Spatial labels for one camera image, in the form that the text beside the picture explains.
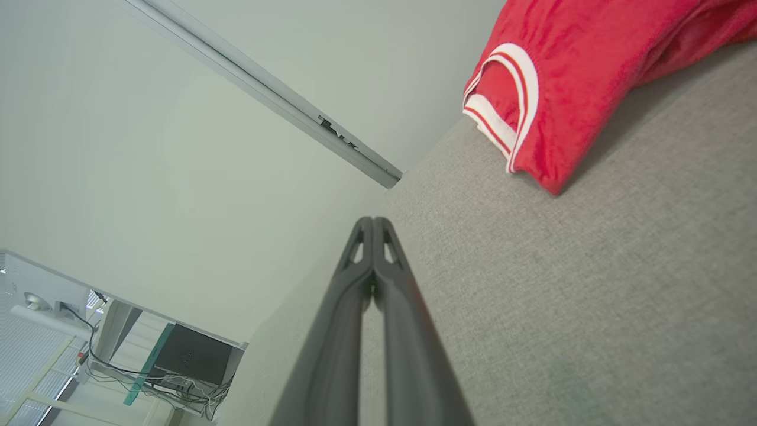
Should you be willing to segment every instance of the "gray carpet texture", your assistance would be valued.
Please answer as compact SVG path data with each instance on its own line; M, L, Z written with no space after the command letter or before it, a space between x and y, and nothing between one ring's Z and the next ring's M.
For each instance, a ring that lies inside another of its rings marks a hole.
M634 90L560 197L467 117L388 191L477 424L757 424L755 70L739 45ZM325 285L253 335L221 425L267 423ZM360 424L384 425L375 306L363 331Z

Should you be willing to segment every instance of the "cable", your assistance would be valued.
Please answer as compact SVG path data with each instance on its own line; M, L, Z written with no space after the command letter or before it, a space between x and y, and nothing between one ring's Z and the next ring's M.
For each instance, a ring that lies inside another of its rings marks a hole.
M210 392L210 395L208 395L207 393L205 393L204 389L202 389L199 386L197 386L197 384L195 383L195 381L193 381L192 379L190 379L188 377L182 376L181 374L166 373L164 376L161 376L161 377L149 377L150 371L146 371L146 372L145 371L133 371L133 370L126 370L124 368L118 368L118 367L116 367L115 365L112 365L109 362L103 361L102 359L100 359L100 357L98 357L97 355L95 355L95 351L92 348L92 341L95 339L95 327L92 324L90 324L87 320L85 320L84 318L80 317L79 314L77 314L76 312L74 312L67 305L62 305L62 307L64 309L66 309L67 311L71 312L73 314L73 316L77 317L81 322L83 322L84 324L87 324L87 326L89 326L89 329L91 331L91 333L89 335L89 355L91 355L92 358L94 358L95 360L97 360L98 362L100 362L102 365L104 365L104 366L106 366L108 368L112 368L112 369L114 369L116 371L121 371L123 373L130 373L130 374L138 374L138 375L148 376L148 377L146 377L146 379L150 379L150 378L163 379L165 377L171 377L171 376L181 377L185 381L191 383L193 387L196 387L198 390L200 390L200 392L202 392L202 394L204 396L204 399L191 399L191 398L186 398L186 397L181 396L181 395L175 395L175 397L177 399L179 399L179 400L181 400L183 402L186 402L186 404L184 406L181 406L181 407L177 408L175 405L173 405L173 402L170 399L168 399L168 398L160 395L160 394L163 394L163 395L170 395L170 394L155 389L152 384L143 384L142 386L149 387L154 392L154 394L152 396L156 396L158 398L161 398L161 399L167 401L169 404L171 404L171 406L175 410L186 409L186 408L188 408L189 404L192 404L192 403L203 403L203 409L200 412L200 415L203 416L203 417L205 417L207 420L210 420L210 421L212 421L213 417L215 417L216 410L218 409L218 405L220 405L220 403L226 398L226 395L229 393L229 387L231 386L231 382L232 382L232 379L234 378L234 376L232 376L229 379L229 381L227 381L226 383L221 384L216 389L212 390ZM126 390L126 391L128 391L130 393L134 393L134 392L140 393L141 392L141 393L144 393L145 395L149 395L143 389L136 390L136 391L129 389L128 387L126 387L126 385L124 384L124 382L122 382L120 379L118 379L116 377L111 377L113 379L111 381L101 381L101 380L97 379L97 377L99 377L101 379L105 379L106 377L97 376L96 374L92 373L92 369L90 369L90 367L89 367L89 361L85 361L85 364L86 364L86 368L87 368L87 372L86 373L90 377L92 377L92 379L94 379L97 382L100 382L100 383L118 382L118 384L120 384L121 387L123 387L124 390ZM210 414L210 405L213 402L215 402L215 407L213 408L213 412L210 415L210 417L208 417L208 414Z
M123 368L118 368L115 365L112 365L111 363L105 362L102 359L100 359L100 357L98 357L97 355L95 355L95 350L92 349L92 341L95 339L95 326L93 326L92 324L90 324L89 321L87 321L86 319L80 317L79 314L75 313L67 305L61 305L61 307L63 309L66 309L67 311L71 312L73 314L73 316L77 317L84 324L87 324L89 326L90 330L92 330L92 332L89 334L89 355L91 355L93 358L95 358L98 362L100 362L102 365L105 365L106 367L112 368L112 369L114 369L116 371L121 371L122 373L138 374L140 376L149 376L150 375L150 371L126 370L126 369L123 369ZM174 374L174 373L167 373L167 374L165 374L165 376L169 376L169 375L170 376L181 376L181 374ZM163 378L165 376L162 376L162 377L146 377L146 378L148 378L148 379L150 379L150 378L160 379L160 378Z

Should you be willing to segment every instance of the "white stripe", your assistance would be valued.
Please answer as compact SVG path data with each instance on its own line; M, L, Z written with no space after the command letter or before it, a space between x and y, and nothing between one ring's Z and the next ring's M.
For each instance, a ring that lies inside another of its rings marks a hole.
M514 65L518 67L521 73L523 74L523 80L525 81L525 88L521 84L520 76L518 75L518 72L515 69L515 67L513 67L513 63L511 63L510 61L507 61L505 58L502 58L500 56L494 56L498 53L508 55L509 57L512 58L512 60L515 62ZM517 130L515 146L512 149L512 154L509 157L509 160L507 163L507 170L510 173L515 173L515 168L513 167L513 165L515 164L516 156L518 155L518 152L520 151L520 148L523 145L523 141L525 140L525 137L528 135L528 131L531 129L531 125L534 123L534 118L536 117L536 111L537 111L538 102L539 102L539 77L536 73L536 67L534 66L534 62L528 56L528 53L526 53L526 51L523 50L522 47L512 44L512 43L504 43L502 45L499 45L495 50L493 50L492 53L489 55L489 58L487 58L487 60L484 61L484 63L481 65L481 68L478 70L478 74L476 75L476 77L473 79L468 89L466 90L465 98L463 101L465 105L467 105L470 92L478 85L478 82L481 80L481 71L484 69L484 66L490 61L497 61L500 64L504 65L505 68L510 72L510 74L512 74L512 78L516 82L516 89L518 91L518 106L520 109L520 114L519 114L519 119L518 119L518 130ZM525 100L528 100L528 108L524 108ZM493 125L495 123L489 122L488 121L489 119L486 116L484 116L484 118L486 118L490 127L495 132L497 132L497 135L499 136L500 129L496 128Z
M473 111L478 112L481 117L486 121L486 124L491 127L491 129L494 131L494 133L497 135L498 138L507 146L507 149L512 152L513 146L516 144L516 132L510 127L510 125L503 120L500 115L497 113L497 111L494 109L493 106L491 106L491 103L489 103L489 100L486 99L485 96L479 95L478 93L474 93L468 97L468 100L466 101L466 108L470 108ZM486 127L486 124L481 122L481 118L477 117L476 114L473 114L470 111L463 110L463 114L466 114L470 117L473 117L474 120L478 122L478 128L481 132L485 133L489 140L497 146L497 148L502 152L502 155L505 156L508 160L510 160L510 152L507 152L502 145L497 141L497 137L494 137L489 133L489 129Z

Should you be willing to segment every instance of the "white wall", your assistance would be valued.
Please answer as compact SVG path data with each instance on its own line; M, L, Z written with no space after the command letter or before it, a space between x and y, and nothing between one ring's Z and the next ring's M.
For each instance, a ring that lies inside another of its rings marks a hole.
M231 340L383 193L108 0L4 0L0 58L0 249Z
M455 124L505 0L174 0L403 171Z

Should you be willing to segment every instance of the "red cloth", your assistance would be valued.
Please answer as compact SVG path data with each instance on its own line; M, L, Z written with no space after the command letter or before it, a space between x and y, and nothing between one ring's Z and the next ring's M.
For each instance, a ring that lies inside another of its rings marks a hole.
M508 0L463 112L557 195L631 88L756 37L757 0Z

